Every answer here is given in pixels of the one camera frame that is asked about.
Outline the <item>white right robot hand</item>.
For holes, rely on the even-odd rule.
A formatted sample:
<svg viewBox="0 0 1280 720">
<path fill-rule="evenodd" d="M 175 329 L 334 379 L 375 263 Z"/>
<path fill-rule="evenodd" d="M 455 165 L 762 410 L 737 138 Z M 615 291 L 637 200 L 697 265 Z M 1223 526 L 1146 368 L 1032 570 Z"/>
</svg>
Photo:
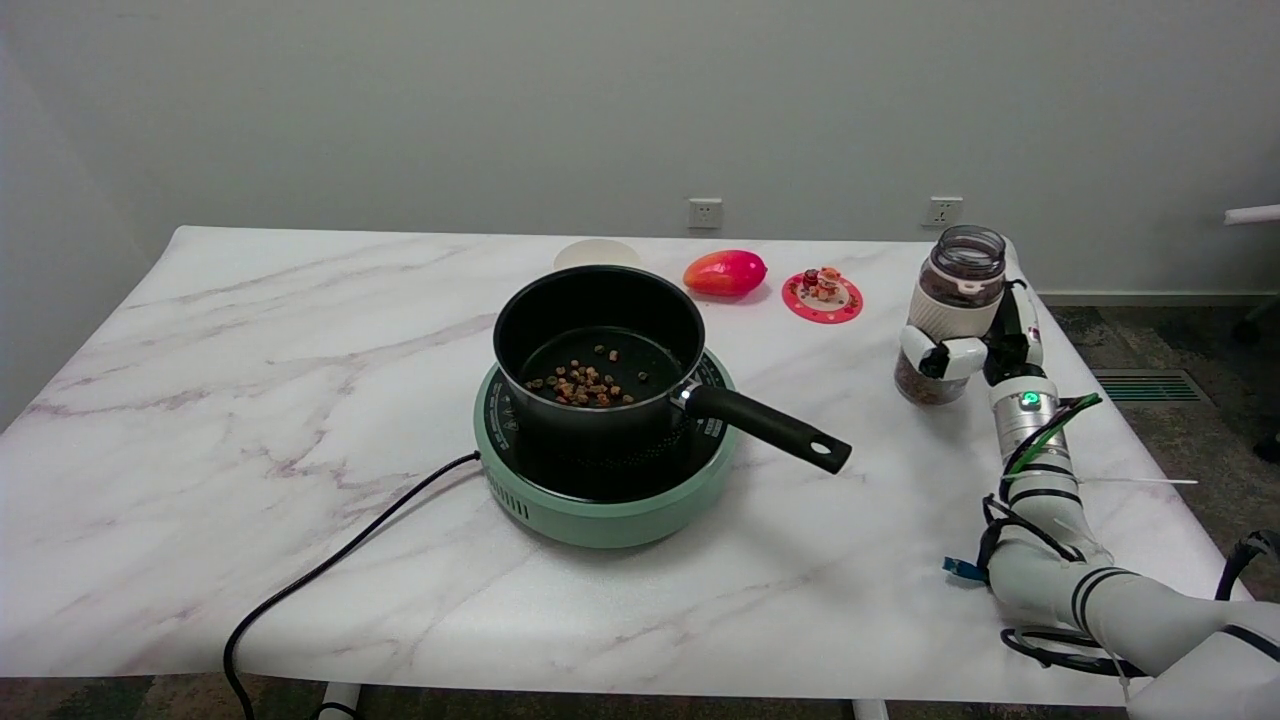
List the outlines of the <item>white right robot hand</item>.
<svg viewBox="0 0 1280 720">
<path fill-rule="evenodd" d="M 1005 281 L 998 302 L 983 307 L 947 305 L 915 288 L 899 342 L 893 378 L 914 404 L 951 404 L 974 375 L 988 386 L 1044 375 L 1038 311 L 1021 279 Z"/>
</svg>

